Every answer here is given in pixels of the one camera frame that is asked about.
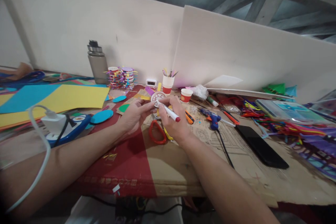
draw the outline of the red marker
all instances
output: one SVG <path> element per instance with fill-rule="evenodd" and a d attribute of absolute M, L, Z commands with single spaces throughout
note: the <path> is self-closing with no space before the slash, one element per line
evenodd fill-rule
<path fill-rule="evenodd" d="M 173 111 L 171 111 L 166 105 L 162 104 L 165 108 L 165 110 L 167 111 L 167 114 L 175 121 L 175 122 L 179 122 L 181 121 L 181 119 L 179 118 L 179 116 L 177 114 L 175 114 Z"/>

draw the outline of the white board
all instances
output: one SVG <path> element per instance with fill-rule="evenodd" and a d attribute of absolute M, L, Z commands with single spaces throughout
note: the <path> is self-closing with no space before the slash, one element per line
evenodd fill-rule
<path fill-rule="evenodd" d="M 335 52 L 331 43 L 185 6 L 174 86 L 229 75 L 243 80 L 233 89 L 297 84 L 297 101 L 312 102 L 335 89 Z"/>
<path fill-rule="evenodd" d="M 153 0 L 12 0 L 36 58 L 34 67 L 92 76 L 87 44 L 108 66 L 133 67 L 138 82 L 162 81 L 175 55 L 183 8 Z"/>
<path fill-rule="evenodd" d="M 0 0 L 0 66 L 17 68 L 29 58 L 4 0 Z"/>

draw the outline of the black phone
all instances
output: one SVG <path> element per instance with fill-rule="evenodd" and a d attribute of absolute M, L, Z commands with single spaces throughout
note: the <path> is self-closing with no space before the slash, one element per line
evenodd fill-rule
<path fill-rule="evenodd" d="M 258 158 L 267 166 L 287 169 L 289 165 L 251 127 L 236 125 L 236 129 Z"/>

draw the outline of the gray water bottle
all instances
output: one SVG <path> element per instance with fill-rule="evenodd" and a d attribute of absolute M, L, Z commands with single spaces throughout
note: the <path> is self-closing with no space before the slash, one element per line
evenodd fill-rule
<path fill-rule="evenodd" d="M 98 46 L 98 42 L 95 40 L 90 40 L 87 48 L 89 50 L 87 54 L 96 84 L 106 84 L 106 72 L 108 69 L 105 53 L 103 53 L 102 48 Z"/>

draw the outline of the blue glue gun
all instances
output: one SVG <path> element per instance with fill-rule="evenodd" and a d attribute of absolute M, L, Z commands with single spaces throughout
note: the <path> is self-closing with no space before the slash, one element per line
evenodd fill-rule
<path fill-rule="evenodd" d="M 219 115 L 212 113 L 210 110 L 205 108 L 199 108 L 200 112 L 206 116 L 206 118 L 211 121 L 210 128 L 212 130 L 218 130 L 218 122 L 222 119 Z"/>

